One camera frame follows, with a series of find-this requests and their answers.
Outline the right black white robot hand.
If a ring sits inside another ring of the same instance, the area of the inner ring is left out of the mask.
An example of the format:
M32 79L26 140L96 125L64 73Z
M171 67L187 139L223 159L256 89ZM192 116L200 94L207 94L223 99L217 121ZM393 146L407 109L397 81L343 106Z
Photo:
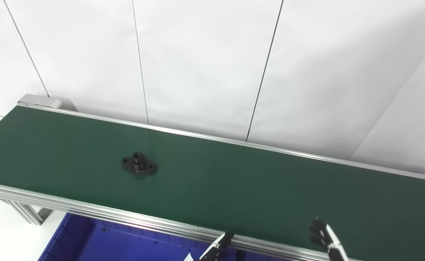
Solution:
M322 247L327 252L331 261L349 260L341 241L328 223L315 217L311 221L309 231L311 233L309 236L310 241Z

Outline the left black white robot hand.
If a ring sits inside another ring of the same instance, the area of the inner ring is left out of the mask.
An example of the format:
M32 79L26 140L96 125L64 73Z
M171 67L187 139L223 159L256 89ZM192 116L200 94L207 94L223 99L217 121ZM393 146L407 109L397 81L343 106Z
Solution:
M215 239L199 259L191 259L192 261L217 261L223 248L230 246L234 237L234 232L227 231Z

